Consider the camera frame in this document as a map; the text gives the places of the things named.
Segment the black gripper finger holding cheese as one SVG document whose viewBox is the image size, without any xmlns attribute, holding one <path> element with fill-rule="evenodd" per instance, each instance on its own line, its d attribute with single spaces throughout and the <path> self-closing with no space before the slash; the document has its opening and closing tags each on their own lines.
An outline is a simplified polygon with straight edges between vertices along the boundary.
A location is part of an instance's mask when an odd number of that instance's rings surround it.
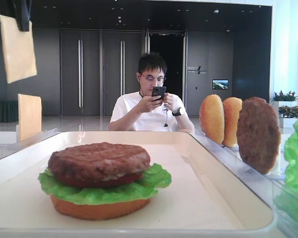
<svg viewBox="0 0 298 238">
<path fill-rule="evenodd" d="M 11 3 L 18 29 L 21 32 L 28 32 L 30 27 L 32 0 L 12 0 Z"/>
</svg>

